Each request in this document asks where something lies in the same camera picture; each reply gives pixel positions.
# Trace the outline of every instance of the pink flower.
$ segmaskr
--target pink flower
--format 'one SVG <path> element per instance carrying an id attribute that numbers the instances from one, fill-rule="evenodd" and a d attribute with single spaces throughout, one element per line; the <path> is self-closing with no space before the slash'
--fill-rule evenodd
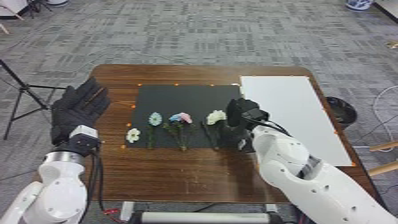
<path id="1" fill-rule="evenodd" d="M 179 113 L 181 121 L 185 121 L 188 124 L 192 124 L 190 115 L 187 113 Z"/>

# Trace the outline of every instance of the metal stand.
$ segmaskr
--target metal stand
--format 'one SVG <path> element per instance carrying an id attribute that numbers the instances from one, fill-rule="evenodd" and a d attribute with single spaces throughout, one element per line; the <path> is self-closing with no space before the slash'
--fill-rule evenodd
<path id="1" fill-rule="evenodd" d="M 66 89 L 66 88 L 62 88 L 62 87 L 53 87 L 53 86 L 28 85 L 28 84 L 21 81 L 21 79 L 20 79 L 16 73 L 12 72 L 12 70 L 11 70 L 7 64 L 5 64 L 5 62 L 4 62 L 2 60 L 0 60 L 0 67 L 2 67 L 4 70 L 7 71 L 11 77 L 12 77 L 12 79 L 16 80 L 16 83 L 18 83 L 18 85 L 20 85 L 20 88 L 18 88 L 20 93 L 18 93 L 18 97 L 16 97 L 16 104 L 14 104 L 14 109 L 12 109 L 12 113 L 11 113 L 9 124 L 7 124 L 7 128 L 5 128 L 5 134 L 4 134 L 4 140 L 7 140 L 7 137 L 9 137 L 9 131 L 11 131 L 11 126 L 12 126 L 12 122 L 14 122 L 18 119 L 21 119 L 23 117 L 27 117 L 27 116 L 28 116 L 32 113 L 36 113 L 37 111 L 41 111 L 41 110 L 50 110 L 52 106 L 50 106 L 48 102 L 50 102 L 50 99 L 52 99 L 55 90 L 57 90 L 57 89 Z M 50 93 L 50 95 L 48 95 L 48 99 L 46 99 L 46 100 L 39 97 L 39 95 L 37 95 L 36 92 L 32 91 L 30 87 L 32 87 L 32 88 L 41 88 L 41 89 L 52 89 L 52 93 Z M 28 96 L 32 97 L 36 103 L 39 104 L 39 108 L 34 109 L 34 110 L 32 110 L 30 112 L 27 112 L 25 114 L 21 114 L 20 116 L 16 116 L 16 110 L 18 110 L 20 101 L 21 101 L 21 94 L 25 94 L 25 95 L 28 95 Z"/>
<path id="2" fill-rule="evenodd" d="M 41 12 L 41 6 L 44 6 L 44 8 L 48 9 L 48 11 L 52 12 L 53 10 L 50 9 L 46 3 L 43 3 L 43 0 L 27 0 L 28 2 L 28 9 L 30 9 L 30 16 L 34 19 L 34 12 Z"/>

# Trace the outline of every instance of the blue flower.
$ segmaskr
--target blue flower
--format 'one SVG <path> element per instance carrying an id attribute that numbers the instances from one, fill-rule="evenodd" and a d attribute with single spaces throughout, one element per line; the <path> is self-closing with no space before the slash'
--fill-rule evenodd
<path id="1" fill-rule="evenodd" d="M 169 118 L 171 122 L 172 121 L 181 121 L 181 114 L 174 114 Z"/>

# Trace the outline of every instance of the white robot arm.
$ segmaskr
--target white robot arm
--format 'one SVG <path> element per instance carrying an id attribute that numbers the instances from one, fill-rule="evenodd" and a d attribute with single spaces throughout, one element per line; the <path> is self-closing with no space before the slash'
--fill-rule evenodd
<path id="1" fill-rule="evenodd" d="M 96 142 L 96 130 L 78 126 L 71 133 L 71 142 L 82 141 L 87 137 L 91 142 Z M 21 217 L 27 224 L 76 224 L 80 222 L 87 190 L 80 181 L 84 156 L 73 151 L 75 149 L 57 148 L 46 154 L 46 160 L 39 166 L 43 183 L 36 181 L 23 189 L 0 224 L 18 224 Z"/>
<path id="2" fill-rule="evenodd" d="M 398 224 L 357 182 L 274 128 L 252 129 L 259 174 L 318 224 Z"/>

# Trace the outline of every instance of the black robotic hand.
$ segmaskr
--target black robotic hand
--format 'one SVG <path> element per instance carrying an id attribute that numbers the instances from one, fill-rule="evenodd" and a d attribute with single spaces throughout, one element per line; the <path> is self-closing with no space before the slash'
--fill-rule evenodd
<path id="1" fill-rule="evenodd" d="M 231 127 L 245 126 L 251 130 L 252 122 L 268 121 L 270 114 L 259 110 L 258 103 L 240 98 L 227 104 L 227 125 Z"/>
<path id="2" fill-rule="evenodd" d="M 62 98 L 52 106 L 52 142 L 59 145 L 69 140 L 69 134 L 78 125 L 94 127 L 96 120 L 108 108 L 108 90 L 96 82 L 94 77 L 75 89 L 66 88 Z"/>

